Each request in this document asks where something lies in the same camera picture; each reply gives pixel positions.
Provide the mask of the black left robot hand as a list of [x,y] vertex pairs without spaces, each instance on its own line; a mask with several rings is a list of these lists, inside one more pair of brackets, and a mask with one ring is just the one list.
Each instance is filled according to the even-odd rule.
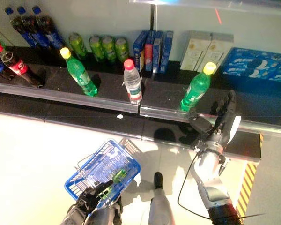
[[75,207],[82,212],[84,218],[94,211],[100,201],[100,195],[102,195],[104,191],[112,184],[113,180],[109,180],[108,182],[100,183],[95,188],[88,187],[78,197]]

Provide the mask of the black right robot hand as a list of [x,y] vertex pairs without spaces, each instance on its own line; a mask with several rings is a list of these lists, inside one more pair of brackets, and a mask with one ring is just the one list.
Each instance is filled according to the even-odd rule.
[[236,93],[234,90],[230,90],[224,98],[214,103],[212,107],[217,115],[214,125],[200,116],[195,107],[189,110],[189,124],[199,133],[198,139],[200,141],[203,143],[214,141],[225,148],[233,139],[239,126],[235,112],[236,106]]

